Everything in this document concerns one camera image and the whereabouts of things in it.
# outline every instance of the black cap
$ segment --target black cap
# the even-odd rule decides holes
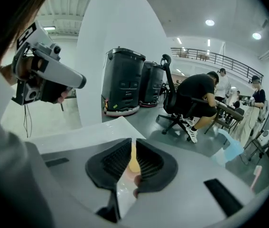
[[[256,76],[256,75],[254,75],[254,76],[252,76],[251,80],[252,81],[254,81],[254,80],[260,80],[260,78],[258,76]]]

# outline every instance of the black rectangular strip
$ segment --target black rectangular strip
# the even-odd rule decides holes
[[[237,199],[220,183],[217,179],[207,180],[204,182],[215,200],[221,206],[227,217],[238,212],[243,206]]]
[[[51,160],[51,161],[46,161],[45,164],[47,167],[51,167],[51,166],[55,166],[55,165],[60,165],[63,163],[68,162],[69,160],[65,157],[60,158],[60,159],[56,159],[56,160]]]

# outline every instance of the black cleaning machine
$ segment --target black cleaning machine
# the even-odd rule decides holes
[[[139,88],[139,105],[153,107],[158,104],[158,96],[163,83],[164,70],[155,62],[144,62]]]
[[[139,110],[139,85],[146,57],[126,48],[114,48],[107,53],[102,86],[104,113],[125,116]]]

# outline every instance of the round ceiling light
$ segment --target round ceiling light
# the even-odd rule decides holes
[[[259,33],[253,33],[252,37],[255,38],[256,40],[259,40],[262,38],[262,36]]]
[[[211,19],[206,20],[205,23],[206,23],[206,25],[208,25],[208,26],[213,26],[213,25],[214,25],[214,21],[211,20]]]

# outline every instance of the balcony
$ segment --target balcony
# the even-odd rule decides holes
[[[186,51],[184,51],[182,48],[176,47],[171,48],[171,51],[174,57],[182,57],[192,60],[202,60],[208,63],[216,64],[219,67],[223,67],[227,70],[233,71],[246,78],[248,83],[250,83],[251,77],[253,75],[257,75],[261,79],[261,82],[264,77],[263,74],[247,66],[246,64],[243,64],[237,60],[223,56],[221,54],[191,48],[188,48],[186,49]]]

